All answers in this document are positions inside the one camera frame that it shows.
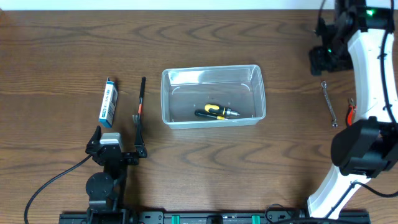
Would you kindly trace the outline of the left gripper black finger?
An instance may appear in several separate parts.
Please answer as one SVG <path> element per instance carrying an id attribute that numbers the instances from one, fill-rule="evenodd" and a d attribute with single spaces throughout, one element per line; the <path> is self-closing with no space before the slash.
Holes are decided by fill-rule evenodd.
<path id="1" fill-rule="evenodd" d="M 86 145 L 86 152 L 97 152 L 101 148 L 100 139 L 102 137 L 101 127 L 97 126 L 94 134 Z"/>
<path id="2" fill-rule="evenodd" d="M 134 124 L 136 126 L 136 138 L 135 138 L 135 141 L 134 141 L 134 146 L 136 148 L 138 156 L 140 158 L 146 158 L 147 157 L 147 149 L 146 149 L 146 146 L 144 144 L 143 137 L 142 137 L 141 121 L 136 119 L 134 121 Z"/>

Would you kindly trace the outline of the silver combination wrench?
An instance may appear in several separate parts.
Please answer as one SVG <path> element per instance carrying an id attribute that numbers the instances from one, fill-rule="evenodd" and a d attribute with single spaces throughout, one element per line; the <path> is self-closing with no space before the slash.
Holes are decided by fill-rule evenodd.
<path id="1" fill-rule="evenodd" d="M 326 81 L 322 81 L 321 82 L 321 87 L 322 87 L 323 95 L 324 95 L 325 100 L 326 100 L 326 104 L 327 104 L 328 109 L 329 109 L 330 114 L 331 114 L 331 125 L 332 125 L 333 128 L 337 128 L 338 127 L 337 118 L 336 118 L 335 112 L 333 110 L 333 107 L 331 105 L 331 101 L 330 101 L 329 96 L 328 96 L 328 92 L 327 92 L 328 85 L 327 85 Z"/>

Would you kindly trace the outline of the slim black yellow screwdriver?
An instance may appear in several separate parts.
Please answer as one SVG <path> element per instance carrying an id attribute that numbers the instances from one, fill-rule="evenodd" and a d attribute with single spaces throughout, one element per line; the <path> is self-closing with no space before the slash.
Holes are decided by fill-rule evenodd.
<path id="1" fill-rule="evenodd" d="M 217 114 L 209 113 L 205 110 L 196 110 L 194 112 L 195 116 L 200 117 L 200 118 L 208 118 L 208 119 L 214 119 L 214 120 L 228 120 L 224 116 L 220 116 Z"/>

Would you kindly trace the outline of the stubby yellow black screwdriver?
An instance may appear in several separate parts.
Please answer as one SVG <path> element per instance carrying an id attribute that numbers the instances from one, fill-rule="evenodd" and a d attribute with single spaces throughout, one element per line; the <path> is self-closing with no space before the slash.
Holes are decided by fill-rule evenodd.
<path id="1" fill-rule="evenodd" d="M 241 114 L 237 111 L 233 111 L 231 108 L 216 105 L 216 104 L 206 104 L 205 111 L 208 113 L 217 114 L 220 116 L 240 116 Z"/>

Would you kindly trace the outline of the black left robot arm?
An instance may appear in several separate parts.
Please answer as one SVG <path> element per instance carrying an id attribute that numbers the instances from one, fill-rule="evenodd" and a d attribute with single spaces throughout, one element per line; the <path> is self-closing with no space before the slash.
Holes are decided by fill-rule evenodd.
<path id="1" fill-rule="evenodd" d="M 86 182 L 89 196 L 86 222 L 94 223 L 139 223 L 137 213 L 124 206 L 124 192 L 127 182 L 127 168 L 139 164 L 147 157 L 141 125 L 137 124 L 134 152 L 122 152 L 120 133 L 102 133 L 97 126 L 86 145 L 85 152 L 93 161 L 103 167 L 102 172 L 93 174 Z"/>

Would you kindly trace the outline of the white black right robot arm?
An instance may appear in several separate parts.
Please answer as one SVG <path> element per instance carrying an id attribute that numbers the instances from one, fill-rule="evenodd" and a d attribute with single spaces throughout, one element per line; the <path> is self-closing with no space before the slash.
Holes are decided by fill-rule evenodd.
<path id="1" fill-rule="evenodd" d="M 332 140 L 332 165 L 307 200 L 302 222 L 356 223 L 341 213 L 371 179 L 397 163 L 397 90 L 393 68 L 394 2 L 339 0 L 331 24 L 319 18 L 320 46 L 309 51 L 312 75 L 354 72 L 355 116 Z"/>

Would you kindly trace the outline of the clear plastic container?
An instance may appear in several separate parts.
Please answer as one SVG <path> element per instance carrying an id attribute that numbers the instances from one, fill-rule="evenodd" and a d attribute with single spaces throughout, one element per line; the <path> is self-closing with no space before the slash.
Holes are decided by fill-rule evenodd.
<path id="1" fill-rule="evenodd" d="M 224 120 L 195 115 L 207 104 L 237 112 Z M 162 121 L 170 129 L 255 125 L 266 117 L 266 94 L 258 65 L 168 68 L 162 72 Z"/>

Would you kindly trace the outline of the blue white screwdriver box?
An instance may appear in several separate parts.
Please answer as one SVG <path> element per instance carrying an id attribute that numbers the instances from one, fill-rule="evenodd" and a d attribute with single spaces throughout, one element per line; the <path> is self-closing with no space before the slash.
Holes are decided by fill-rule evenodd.
<path id="1" fill-rule="evenodd" d="M 113 126 L 113 119 L 118 102 L 118 89 L 116 83 L 107 78 L 103 100 L 99 112 L 98 121 L 105 127 L 111 128 Z"/>

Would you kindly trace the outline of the small black red hammer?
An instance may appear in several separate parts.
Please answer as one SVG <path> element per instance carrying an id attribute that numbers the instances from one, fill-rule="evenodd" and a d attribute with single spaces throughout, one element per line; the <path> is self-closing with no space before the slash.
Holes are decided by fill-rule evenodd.
<path id="1" fill-rule="evenodd" d="M 138 106 L 137 114 L 132 116 L 133 122 L 136 119 L 141 121 L 141 116 L 142 116 L 142 111 L 143 111 L 143 104 L 144 104 L 145 86 L 146 86 L 146 77 L 142 77 L 141 78 L 140 94 L 139 94 L 139 106 Z"/>

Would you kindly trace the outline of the red handled pliers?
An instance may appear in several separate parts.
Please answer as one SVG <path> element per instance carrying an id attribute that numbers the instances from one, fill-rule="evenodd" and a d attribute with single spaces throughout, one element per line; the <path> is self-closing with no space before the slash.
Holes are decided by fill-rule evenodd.
<path id="1" fill-rule="evenodd" d="M 346 125 L 351 126 L 354 123 L 356 113 L 356 103 L 352 98 L 348 100 L 348 112 L 346 114 Z"/>

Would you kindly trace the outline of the black mounting rail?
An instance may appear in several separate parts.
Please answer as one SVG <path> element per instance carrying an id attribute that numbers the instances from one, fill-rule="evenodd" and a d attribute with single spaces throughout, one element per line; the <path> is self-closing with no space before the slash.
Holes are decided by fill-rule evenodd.
<path id="1" fill-rule="evenodd" d="M 336 220 L 314 220 L 298 212 L 282 210 L 267 213 L 164 213 L 142 212 L 138 215 L 64 213 L 61 224 L 137 223 L 137 224 L 266 224 L 266 223 L 370 223 L 368 212 L 342 212 Z"/>

